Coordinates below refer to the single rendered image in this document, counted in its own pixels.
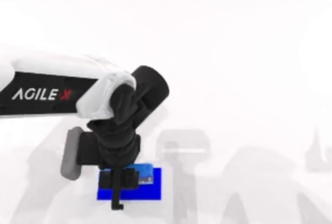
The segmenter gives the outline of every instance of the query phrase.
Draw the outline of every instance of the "blue block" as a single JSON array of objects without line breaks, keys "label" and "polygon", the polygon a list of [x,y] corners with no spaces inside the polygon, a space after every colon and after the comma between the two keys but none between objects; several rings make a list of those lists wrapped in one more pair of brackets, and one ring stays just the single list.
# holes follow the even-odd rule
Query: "blue block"
[{"label": "blue block", "polygon": [[[154,168],[154,183],[140,184],[135,190],[121,190],[120,200],[161,200],[161,168]],[[97,200],[111,200],[112,190],[98,189]]]}]

